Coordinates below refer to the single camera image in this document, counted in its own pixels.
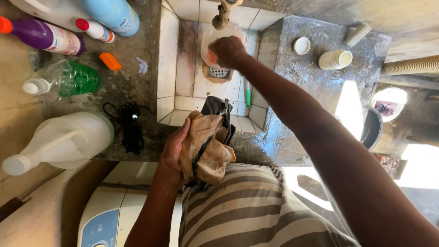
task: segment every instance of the drain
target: drain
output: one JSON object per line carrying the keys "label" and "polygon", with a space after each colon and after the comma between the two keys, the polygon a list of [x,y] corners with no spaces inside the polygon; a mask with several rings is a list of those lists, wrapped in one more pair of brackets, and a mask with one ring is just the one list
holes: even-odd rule
{"label": "drain", "polygon": [[224,78],[229,74],[229,70],[225,69],[214,69],[209,67],[209,75],[215,78]]}

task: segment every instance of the white tiled sink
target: white tiled sink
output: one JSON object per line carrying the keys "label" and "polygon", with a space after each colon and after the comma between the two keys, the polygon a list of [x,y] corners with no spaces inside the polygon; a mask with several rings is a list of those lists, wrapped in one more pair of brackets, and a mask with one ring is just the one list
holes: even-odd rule
{"label": "white tiled sink", "polygon": [[[231,122],[237,131],[260,132],[267,127],[269,106],[250,86],[252,105],[246,108],[245,77],[234,71],[231,81],[218,84],[207,80],[202,73],[202,35],[218,14],[218,5],[219,2],[209,0],[162,0],[157,121],[181,126],[190,112],[201,111],[205,99],[211,95],[229,99],[233,106]],[[230,14],[230,21],[242,28],[247,52],[271,69],[274,69],[279,45],[279,37],[273,38],[271,29],[281,27],[279,20],[284,16],[243,6],[233,8]]]}

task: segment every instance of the white bottle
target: white bottle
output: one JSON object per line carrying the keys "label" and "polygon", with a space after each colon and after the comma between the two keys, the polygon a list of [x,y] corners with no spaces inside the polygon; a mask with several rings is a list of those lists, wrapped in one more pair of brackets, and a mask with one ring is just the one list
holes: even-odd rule
{"label": "white bottle", "polygon": [[94,39],[100,40],[105,43],[111,43],[114,41],[115,35],[113,31],[97,21],[84,20],[79,18],[76,20],[75,23],[79,29],[85,31],[88,35],[90,35],[90,37]]}
{"label": "white bottle", "polygon": [[9,0],[29,15],[73,32],[83,32],[75,25],[78,18],[91,19],[80,0]]}
{"label": "white bottle", "polygon": [[20,154],[3,161],[3,170],[20,175],[40,162],[74,169],[104,151],[114,138],[110,120],[97,112],[79,112],[44,121]]}
{"label": "white bottle", "polygon": [[352,62],[352,53],[345,50],[328,51],[319,58],[319,67],[324,70],[342,69]]}

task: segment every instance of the hand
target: hand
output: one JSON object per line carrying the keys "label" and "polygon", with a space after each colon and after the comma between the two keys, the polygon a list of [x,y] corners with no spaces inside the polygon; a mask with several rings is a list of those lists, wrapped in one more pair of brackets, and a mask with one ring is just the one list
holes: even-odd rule
{"label": "hand", "polygon": [[235,36],[217,39],[209,45],[209,49],[218,56],[218,65],[227,69],[235,69],[248,56],[241,39]]}
{"label": "hand", "polygon": [[160,158],[159,167],[181,176],[183,170],[180,165],[180,152],[190,127],[191,119],[187,117],[183,126],[168,137],[162,152],[162,157]]}

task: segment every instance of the black cord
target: black cord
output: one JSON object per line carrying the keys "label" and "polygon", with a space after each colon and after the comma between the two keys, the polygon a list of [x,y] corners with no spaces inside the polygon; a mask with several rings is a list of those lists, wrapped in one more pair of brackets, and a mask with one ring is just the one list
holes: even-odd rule
{"label": "black cord", "polygon": [[[114,110],[117,112],[118,117],[110,114],[105,107],[107,105],[111,105]],[[122,129],[123,131],[123,139],[122,145],[126,148],[126,153],[133,152],[136,155],[140,154],[140,151],[144,147],[144,140],[142,135],[142,128],[137,123],[137,119],[140,117],[140,109],[145,108],[151,114],[156,114],[156,111],[153,113],[146,106],[139,106],[137,102],[126,102],[124,105],[120,105],[119,109],[117,109],[112,103],[105,103],[102,106],[102,109],[107,116],[117,121],[118,124],[121,125],[119,131]]]}

